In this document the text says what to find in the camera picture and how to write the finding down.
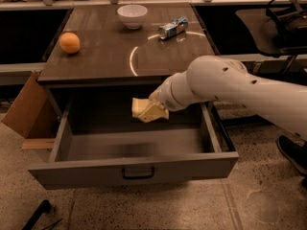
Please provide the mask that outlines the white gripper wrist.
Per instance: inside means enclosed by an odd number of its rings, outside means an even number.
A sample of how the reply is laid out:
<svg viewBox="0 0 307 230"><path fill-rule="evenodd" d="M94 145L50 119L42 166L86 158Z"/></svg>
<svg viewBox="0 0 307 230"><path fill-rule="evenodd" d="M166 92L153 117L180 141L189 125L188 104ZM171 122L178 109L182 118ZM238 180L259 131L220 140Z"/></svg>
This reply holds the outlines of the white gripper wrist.
<svg viewBox="0 0 307 230"><path fill-rule="evenodd" d="M160 118L168 119L169 111L179 111L190 104L201 101L201 97L195 94L189 86L186 72L176 73L167 78L155 89L149 99L158 103L153 103L150 100L143 100L140 103L140 113L137 118L143 123Z"/></svg>

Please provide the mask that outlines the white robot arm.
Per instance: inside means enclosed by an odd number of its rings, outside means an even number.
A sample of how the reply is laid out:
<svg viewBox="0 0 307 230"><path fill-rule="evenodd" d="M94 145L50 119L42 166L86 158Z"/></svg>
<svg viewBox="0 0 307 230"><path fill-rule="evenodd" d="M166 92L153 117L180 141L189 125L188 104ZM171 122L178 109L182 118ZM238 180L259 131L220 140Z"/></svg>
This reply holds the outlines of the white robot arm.
<svg viewBox="0 0 307 230"><path fill-rule="evenodd" d="M307 87L256 77L238 60L203 56L187 70L167 78L136 116L144 123L166 118L191 104L240 104L260 117L307 140Z"/></svg>

